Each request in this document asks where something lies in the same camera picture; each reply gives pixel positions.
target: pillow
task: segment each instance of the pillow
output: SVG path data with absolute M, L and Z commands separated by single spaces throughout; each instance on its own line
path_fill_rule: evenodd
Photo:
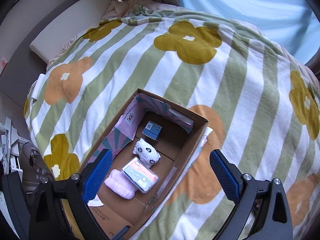
M 79 0 L 49 23 L 30 49 L 48 64 L 75 35 L 100 22 L 110 4 L 110 0 Z

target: floral blanket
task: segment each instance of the floral blanket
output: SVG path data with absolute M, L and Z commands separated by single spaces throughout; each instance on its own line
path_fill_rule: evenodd
M 281 179 L 301 238 L 320 207 L 319 85 L 304 65 L 256 27 L 206 13 L 136 6 L 106 19 L 48 68 L 26 101 L 32 141 L 56 179 L 79 169 L 138 87 L 205 116 L 213 132 L 132 239 L 213 238 L 233 208 L 209 166 L 216 148 L 241 172 Z

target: small blue box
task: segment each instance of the small blue box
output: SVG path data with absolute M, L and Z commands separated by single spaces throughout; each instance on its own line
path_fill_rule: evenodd
M 161 131 L 161 128 L 162 127 L 160 125 L 157 125 L 156 123 L 149 121 L 147 123 L 146 127 L 143 129 L 142 133 L 145 136 L 156 141 L 157 137 Z

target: black cable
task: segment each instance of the black cable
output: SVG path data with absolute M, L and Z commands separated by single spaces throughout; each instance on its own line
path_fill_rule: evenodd
M 32 143 L 32 141 L 28 141 L 28 142 L 26 142 L 26 143 L 24 143 L 23 144 L 23 146 L 22 146 L 22 153 L 25 155 L 25 157 L 29 160 L 29 164 L 30 164 L 30 166 L 32 166 L 32 169 L 33 169 L 33 171 L 35 172 L 35 173 L 37 173 L 38 175 L 50 175 L 51 177 L 53 177 L 52 176 L 52 174 L 49 174 L 49 173 L 47 173 L 46 171 L 44 171 L 43 169 L 41 169 L 38 165 L 36 165 L 34 162 L 33 162 L 33 158 L 30 156 L 30 158 L 28 158 L 27 157 L 27 155 L 24 153 L 24 146 L 27 144 L 27 143 Z M 45 174 L 40 174 L 40 173 L 38 173 L 37 171 L 35 171 L 35 169 L 33 168 L 33 166 L 36 166 L 36 167 L 38 167 L 39 169 L 41 169 L 41 171 L 43 171 Z

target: blue textured pad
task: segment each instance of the blue textured pad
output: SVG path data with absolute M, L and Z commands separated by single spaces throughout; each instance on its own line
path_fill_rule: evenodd
M 216 174 L 228 200 L 237 204 L 240 199 L 239 184 L 216 151 L 210 153 L 210 166 Z
M 112 152 L 107 150 L 84 183 L 82 199 L 84 203 L 95 198 L 104 178 L 112 165 Z

